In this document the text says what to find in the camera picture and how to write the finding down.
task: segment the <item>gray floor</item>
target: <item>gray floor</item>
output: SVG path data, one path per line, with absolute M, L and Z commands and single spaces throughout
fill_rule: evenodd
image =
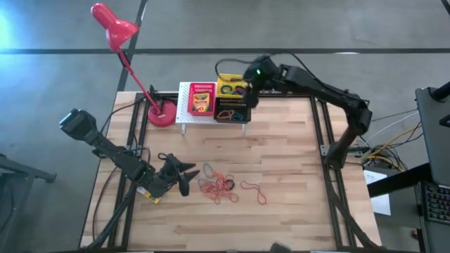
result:
M 90 15 L 95 1 L 0 1 L 0 48 L 107 48 Z M 140 1 L 105 0 L 135 21 Z M 137 48 L 449 48 L 450 16 L 440 0 L 173 0 L 148 2 Z M 244 56 L 134 56 L 142 81 L 162 91 L 180 81 L 214 81 L 215 62 Z M 374 118 L 413 109 L 414 89 L 450 79 L 449 54 L 300 55 L 323 81 L 371 101 Z M 296 64 L 289 56 L 277 63 Z M 244 65 L 223 65 L 241 73 Z M 58 129 L 72 108 L 103 122 L 111 111 L 121 66 L 110 55 L 0 55 L 0 153 L 55 171 L 36 181 L 17 252 L 75 249 L 82 232 L 98 159 Z M 125 90 L 138 90 L 131 79 Z M 371 125 L 367 137 L 401 117 Z M 414 127 L 414 116 L 380 134 L 383 143 Z M 410 167 L 426 162 L 422 139 L 400 147 Z M 418 250 L 408 228 L 378 219 L 384 246 Z

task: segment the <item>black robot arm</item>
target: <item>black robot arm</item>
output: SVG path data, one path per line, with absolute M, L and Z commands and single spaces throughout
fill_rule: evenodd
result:
M 72 109 L 60 122 L 60 128 L 68 136 L 84 141 L 96 148 L 94 153 L 103 153 L 121 169 L 127 178 L 137 186 L 145 188 L 153 198 L 162 197 L 170 188 L 179 184 L 180 193 L 189 195 L 189 181 L 198 174 L 198 170 L 185 172 L 195 166 L 180 162 L 173 154 L 159 154 L 165 163 L 160 171 L 146 161 L 135 156 L 124 147 L 116 146 L 97 130 L 96 119 L 87 111 Z
M 344 167 L 348 147 L 357 136 L 367 132 L 371 123 L 372 112 L 358 95 L 324 84 L 300 67 L 277 67 L 270 56 L 258 57 L 245 71 L 243 80 L 250 84 L 244 99 L 251 108 L 258 104 L 260 91 L 275 90 L 281 93 L 311 94 L 344 109 L 348 127 L 339 141 L 331 143 L 325 158 L 326 163 L 333 169 Z

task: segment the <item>red desk lamp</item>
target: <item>red desk lamp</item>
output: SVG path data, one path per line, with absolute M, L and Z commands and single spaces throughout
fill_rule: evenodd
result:
M 148 120 L 157 127 L 167 127 L 175 123 L 176 106 L 173 102 L 162 100 L 162 105 L 158 105 L 148 94 L 143 87 L 141 81 L 134 74 L 127 57 L 125 56 L 120 46 L 126 42 L 133 34 L 135 34 L 139 27 L 126 20 L 120 20 L 105 4 L 94 4 L 91 9 L 92 16 L 106 30 L 106 41 L 111 50 L 119 53 L 119 58 L 124 67 L 128 70 L 134 81 L 139 85 L 142 92 L 148 99 L 152 107 L 148 110 Z

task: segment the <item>lamp shade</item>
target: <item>lamp shade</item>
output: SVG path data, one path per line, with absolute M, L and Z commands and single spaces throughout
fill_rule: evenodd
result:
M 117 18 L 106 4 L 94 4 L 91 13 L 105 28 L 106 40 L 113 51 L 120 50 L 120 46 L 139 30 L 134 23 Z

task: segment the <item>wooden tabletop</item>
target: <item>wooden tabletop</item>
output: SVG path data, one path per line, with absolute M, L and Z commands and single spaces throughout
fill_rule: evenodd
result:
M 114 109 L 133 103 L 135 94 L 119 92 Z M 332 105 L 329 110 L 339 138 L 347 127 L 345 114 Z M 108 138 L 116 145 L 127 141 L 131 114 L 132 107 L 112 116 Z M 148 124 L 145 146 L 151 149 L 150 163 L 157 169 L 162 166 L 158 153 L 174 153 L 182 162 L 197 163 L 197 169 L 208 162 L 214 170 L 234 175 L 237 186 L 233 191 L 239 201 L 222 199 L 216 205 L 205 197 L 197 184 L 197 179 L 205 177 L 202 172 L 191 182 L 188 197 L 182 197 L 174 187 L 155 205 L 137 193 L 129 250 L 254 251 L 269 250 L 273 242 L 282 242 L 293 250 L 335 249 L 309 99 L 262 98 L 252 111 L 246 136 L 241 125 L 234 124 L 188 126 L 185 136 L 176 125 L 159 129 Z M 81 246 L 92 241 L 94 207 L 114 167 L 108 159 L 100 163 Z M 342 175 L 352 216 L 380 245 L 361 167 L 348 164 Z M 119 177 L 117 170 L 106 188 L 98 209 L 96 235 L 113 213 Z M 243 190 L 238 185 L 242 180 L 258 183 L 267 205 L 258 204 L 256 190 Z M 117 243 L 122 238 L 123 223 L 124 215 Z M 342 217 L 340 223 L 346 240 Z

